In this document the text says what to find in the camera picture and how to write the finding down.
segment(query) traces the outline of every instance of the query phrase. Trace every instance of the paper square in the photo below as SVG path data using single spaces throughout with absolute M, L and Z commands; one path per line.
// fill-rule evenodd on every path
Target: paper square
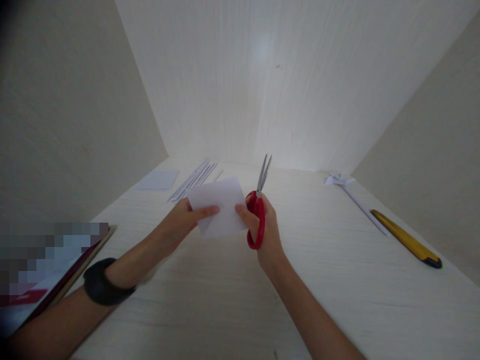
M 136 190 L 168 190 L 174 185 L 178 171 L 154 170 L 135 187 Z
M 198 222 L 200 233 L 205 239 L 221 238 L 247 228 L 235 211 L 236 204 L 245 204 L 237 177 L 188 188 L 186 195 L 193 210 L 212 205 L 220 208 L 216 215 Z

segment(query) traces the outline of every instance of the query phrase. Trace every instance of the forearm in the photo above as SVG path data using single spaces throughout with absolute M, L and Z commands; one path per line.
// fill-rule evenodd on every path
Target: forearm
M 365 359 L 285 257 L 267 271 L 313 359 Z
M 10 339 L 21 359 L 66 359 L 113 307 L 90 300 L 80 287 Z
M 134 287 L 162 259 L 154 230 L 105 270 L 108 280 L 123 289 Z M 22 359 L 65 359 L 115 306 L 99 305 L 84 287 L 26 324 L 10 339 Z

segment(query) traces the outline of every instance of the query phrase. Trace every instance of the yellow utility knife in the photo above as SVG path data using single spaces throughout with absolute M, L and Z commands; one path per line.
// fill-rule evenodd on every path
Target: yellow utility knife
M 403 230 L 400 226 L 383 215 L 380 211 L 370 210 L 370 212 L 384 227 L 386 227 L 389 232 L 393 234 L 394 237 L 396 237 L 408 250 L 410 250 L 410 252 L 415 255 L 417 259 L 432 268 L 442 268 L 442 260 L 440 260 L 437 255 L 428 250 L 421 243 L 419 243 L 417 239 L 411 236 L 408 232 Z

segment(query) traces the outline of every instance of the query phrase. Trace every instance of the table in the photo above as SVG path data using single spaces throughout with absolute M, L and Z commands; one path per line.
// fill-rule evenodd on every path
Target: table
M 199 163 L 168 158 L 157 169 L 180 170 L 171 190 L 132 187 L 95 217 L 118 228 L 94 261 L 120 257 L 140 242 L 173 207 L 167 199 Z M 260 166 L 219 163 L 217 169 L 223 169 L 219 179 L 237 176 L 244 194 L 256 188 Z M 324 185 L 327 176 L 272 167 L 264 192 L 276 209 L 286 255 L 346 335 L 369 359 L 478 359 L 480 289 L 438 251 L 441 270 L 382 235 L 342 189 Z M 427 244 L 361 184 L 348 186 L 366 207 Z M 246 234 L 206 240 L 196 229 L 73 358 L 310 356 Z

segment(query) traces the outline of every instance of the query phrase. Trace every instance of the scissors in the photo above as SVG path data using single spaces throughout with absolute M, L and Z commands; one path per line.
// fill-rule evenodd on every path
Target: scissors
M 263 160 L 263 165 L 261 167 L 260 178 L 258 178 L 258 185 L 256 186 L 256 191 L 252 191 L 247 195 L 247 198 L 251 196 L 250 202 L 246 206 L 249 212 L 255 214 L 260 219 L 260 226 L 258 227 L 258 234 L 256 236 L 256 241 L 252 238 L 252 233 L 248 230 L 246 240 L 248 241 L 248 246 L 250 249 L 260 249 L 262 246 L 262 241 L 264 240 L 265 233 L 265 207 L 264 200 L 261 198 L 262 189 L 264 188 L 265 180 L 267 179 L 267 173 L 269 172 L 270 162 L 272 161 L 272 155 L 270 155 L 270 160 L 268 160 L 268 165 L 265 168 L 265 163 L 267 162 L 267 156 Z

